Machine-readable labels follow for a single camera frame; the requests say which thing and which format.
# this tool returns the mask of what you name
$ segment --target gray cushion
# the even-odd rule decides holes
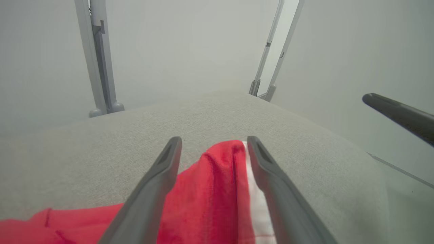
[[[345,139],[248,94],[215,92],[0,139],[0,218],[124,202],[179,135],[179,172],[213,144],[258,136],[341,243],[385,243],[384,179]]]

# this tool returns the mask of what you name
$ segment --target white stripe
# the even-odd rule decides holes
[[[253,176],[252,164],[250,162],[249,149],[247,142],[243,142],[246,150],[246,169],[247,183],[249,184],[250,195],[250,215],[252,218],[253,231],[255,233],[255,241],[257,244],[274,244],[276,238],[274,236],[273,225],[271,223],[270,213],[268,212],[267,202],[264,193],[256,185],[255,177]]]

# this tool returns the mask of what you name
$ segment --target white wall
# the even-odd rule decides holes
[[[0,2],[0,136],[95,109],[74,1]]]
[[[192,93],[249,92],[278,0],[107,0],[125,109]]]
[[[276,32],[274,33],[270,51],[268,52],[268,56],[260,78],[261,83],[258,89],[258,96],[265,94],[268,90],[271,78],[273,77],[274,71],[276,70],[276,65],[279,61],[280,54],[282,53],[283,45],[285,45],[289,28],[293,22],[298,3],[298,0],[285,0],[283,4]]]
[[[434,113],[433,26],[431,0],[306,0],[271,102],[434,184],[434,148],[362,102]]]

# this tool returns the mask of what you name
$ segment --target gray upholstered seat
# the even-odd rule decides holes
[[[258,136],[338,242],[387,242],[387,193],[373,159],[306,119],[237,92],[1,138],[0,218],[123,202],[174,135],[183,139],[180,171],[217,142]]]

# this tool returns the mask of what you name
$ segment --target red cloth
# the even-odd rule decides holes
[[[49,208],[28,221],[5,220],[0,243],[97,243],[121,207]],[[241,141],[212,146],[178,175],[166,197],[158,243],[255,243]]]

